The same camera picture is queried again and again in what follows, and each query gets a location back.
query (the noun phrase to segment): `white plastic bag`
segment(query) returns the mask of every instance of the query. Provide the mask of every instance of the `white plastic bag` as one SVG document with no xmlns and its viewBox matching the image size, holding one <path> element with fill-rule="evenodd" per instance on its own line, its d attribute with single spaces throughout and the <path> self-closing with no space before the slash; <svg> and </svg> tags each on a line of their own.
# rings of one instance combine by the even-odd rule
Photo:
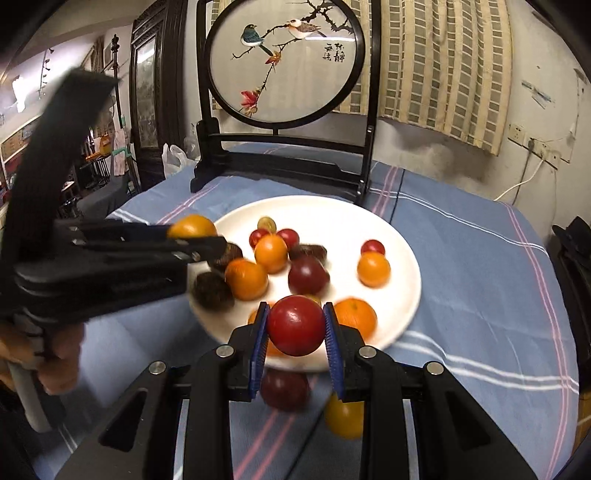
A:
<svg viewBox="0 0 591 480">
<path fill-rule="evenodd" d="M 164 177 L 168 178 L 176 172 L 188 166 L 194 166 L 196 162 L 187 158 L 185 152 L 176 145 L 164 144 L 162 149 L 162 164 L 164 166 Z"/>
</svg>

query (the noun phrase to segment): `red fruit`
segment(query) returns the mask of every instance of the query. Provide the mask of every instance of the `red fruit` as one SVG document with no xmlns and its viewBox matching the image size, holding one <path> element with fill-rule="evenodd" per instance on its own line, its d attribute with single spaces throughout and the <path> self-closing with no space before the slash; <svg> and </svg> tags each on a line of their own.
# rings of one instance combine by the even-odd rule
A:
<svg viewBox="0 0 591 480">
<path fill-rule="evenodd" d="M 329 273 L 311 255 L 293 261 L 287 276 L 287 284 L 296 295 L 318 295 L 329 281 Z"/>
<path fill-rule="evenodd" d="M 324 341 L 324 314 L 314 301 L 290 295 L 273 305 L 267 318 L 269 340 L 286 355 L 304 356 Z"/>
<path fill-rule="evenodd" d="M 261 397 L 277 410 L 303 410 L 310 398 L 310 386 L 305 374 L 267 368 L 261 381 Z"/>
<path fill-rule="evenodd" d="M 287 245 L 287 249 L 291 250 L 291 247 L 300 243 L 300 236 L 297 234 L 295 230 L 291 228 L 284 228 L 283 230 L 279 230 L 277 232 L 285 244 Z"/>
<path fill-rule="evenodd" d="M 367 240 L 361 246 L 361 253 L 364 254 L 365 252 L 377 252 L 379 254 L 385 255 L 386 248 L 382 242 L 378 242 L 377 240 Z"/>
<path fill-rule="evenodd" d="M 270 231 L 265 230 L 264 228 L 259 228 L 255 230 L 253 233 L 251 233 L 251 236 L 248 237 L 248 243 L 251 244 L 252 249 L 254 250 L 259 240 L 263 238 L 265 235 L 269 235 L 269 233 Z"/>
</svg>

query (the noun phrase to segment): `white and brown bird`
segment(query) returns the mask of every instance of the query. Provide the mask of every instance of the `white and brown bird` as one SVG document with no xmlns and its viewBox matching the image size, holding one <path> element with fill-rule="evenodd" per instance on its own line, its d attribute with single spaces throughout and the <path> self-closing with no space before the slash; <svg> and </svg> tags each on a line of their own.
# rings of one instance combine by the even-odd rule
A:
<svg viewBox="0 0 591 480">
<path fill-rule="evenodd" d="M 312 25 L 308 22 L 302 22 L 298 18 L 294 18 L 293 20 L 289 20 L 287 22 L 287 30 L 290 31 L 291 35 L 298 40 L 303 40 L 306 37 L 309 37 L 314 32 L 318 32 L 320 35 L 325 37 L 318 25 Z"/>
</svg>

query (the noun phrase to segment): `beige curtain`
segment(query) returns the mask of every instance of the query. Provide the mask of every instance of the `beige curtain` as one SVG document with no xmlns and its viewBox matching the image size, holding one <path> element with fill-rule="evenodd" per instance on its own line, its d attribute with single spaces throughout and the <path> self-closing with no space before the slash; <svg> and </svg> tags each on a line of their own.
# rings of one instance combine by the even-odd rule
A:
<svg viewBox="0 0 591 480">
<path fill-rule="evenodd" d="M 213 2 L 212 22 L 231 1 Z M 336 110 L 365 115 L 371 0 L 345 2 L 361 22 L 366 56 L 358 83 Z M 511 90 L 505 0 L 382 0 L 381 60 L 379 116 L 498 155 Z"/>
</svg>

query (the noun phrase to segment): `white plate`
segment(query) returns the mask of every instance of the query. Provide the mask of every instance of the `white plate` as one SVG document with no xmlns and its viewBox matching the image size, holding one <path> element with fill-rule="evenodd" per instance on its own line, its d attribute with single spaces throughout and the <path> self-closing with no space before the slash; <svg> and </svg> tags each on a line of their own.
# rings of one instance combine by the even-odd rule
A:
<svg viewBox="0 0 591 480">
<path fill-rule="evenodd" d="M 250 203 L 220 218 L 215 225 L 219 235 L 239 245 L 244 257 L 254 261 L 248 238 L 263 216 L 273 218 L 278 229 L 293 228 L 303 244 L 326 247 L 330 287 L 322 296 L 322 302 L 335 303 L 347 297 L 367 301 L 378 315 L 378 327 L 367 341 L 369 345 L 384 349 L 402 335 L 418 307 L 421 273 L 410 246 L 390 224 L 368 210 L 341 200 L 288 196 Z M 390 281 L 383 288 L 365 287 L 357 278 L 361 245 L 372 238 L 384 244 L 386 258 L 392 267 Z M 209 267 L 205 263 L 191 265 L 189 285 L 198 273 L 207 270 Z M 227 343 L 234 328 L 246 324 L 260 301 L 277 301 L 291 294 L 287 286 L 288 271 L 286 268 L 279 274 L 269 275 L 269 290 L 259 300 L 237 300 L 231 310 L 212 313 L 190 298 L 191 308 L 212 337 Z M 266 363 L 271 367 L 308 372 L 328 368 L 324 344 L 310 355 L 268 357 Z"/>
</svg>

